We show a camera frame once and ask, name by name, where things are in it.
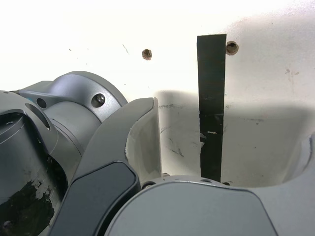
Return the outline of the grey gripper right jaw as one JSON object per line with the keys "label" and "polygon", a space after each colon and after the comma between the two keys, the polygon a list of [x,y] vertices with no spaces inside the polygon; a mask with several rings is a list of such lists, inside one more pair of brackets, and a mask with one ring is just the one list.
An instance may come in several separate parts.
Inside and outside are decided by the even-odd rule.
{"label": "grey gripper right jaw", "polygon": [[312,236],[315,233],[315,138],[300,175],[275,186],[234,187],[176,178],[132,197],[107,236]]}

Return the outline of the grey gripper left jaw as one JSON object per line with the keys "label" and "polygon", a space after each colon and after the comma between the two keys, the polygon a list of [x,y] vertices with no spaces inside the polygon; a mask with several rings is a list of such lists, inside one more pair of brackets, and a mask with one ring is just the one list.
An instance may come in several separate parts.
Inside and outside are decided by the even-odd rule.
{"label": "grey gripper left jaw", "polygon": [[140,98],[96,130],[62,201],[52,236],[98,236],[119,209],[161,177],[158,100]]}

